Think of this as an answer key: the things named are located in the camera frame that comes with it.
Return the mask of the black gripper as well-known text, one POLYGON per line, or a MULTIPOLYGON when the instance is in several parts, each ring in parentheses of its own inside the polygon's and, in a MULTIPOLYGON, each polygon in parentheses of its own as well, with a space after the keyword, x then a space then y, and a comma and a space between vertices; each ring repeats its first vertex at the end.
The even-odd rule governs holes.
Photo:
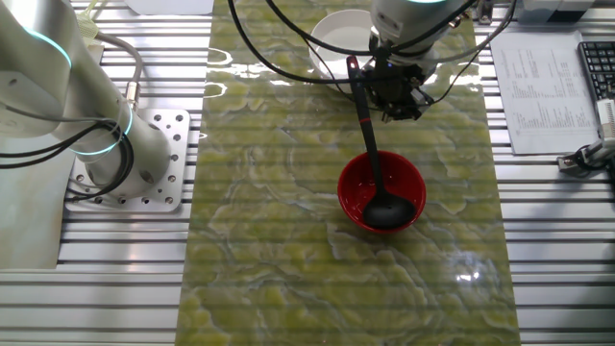
POLYGON ((398 65, 390 61, 392 54, 384 47, 373 50, 374 65, 369 87, 375 96, 402 96, 405 100, 386 100, 378 97, 382 121, 420 118, 432 105, 432 98, 419 86, 426 80, 426 72, 418 64, 398 65))

